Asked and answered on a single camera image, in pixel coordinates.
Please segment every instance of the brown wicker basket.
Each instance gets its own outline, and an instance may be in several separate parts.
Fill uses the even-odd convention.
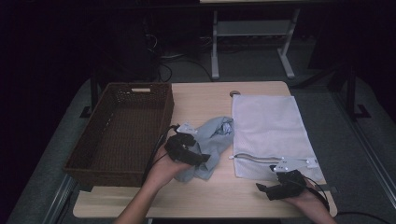
[[[174,104],[170,84],[108,84],[64,171],[87,186],[140,187]]]

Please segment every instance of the blue cloth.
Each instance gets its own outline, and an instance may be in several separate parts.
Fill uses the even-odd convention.
[[[196,129],[193,134],[196,144],[189,150],[197,154],[209,154],[207,162],[199,166],[193,166],[178,174],[175,179],[188,182],[193,177],[209,179],[213,175],[216,165],[219,163],[220,154],[233,143],[233,119],[218,117],[210,119],[203,126]]]

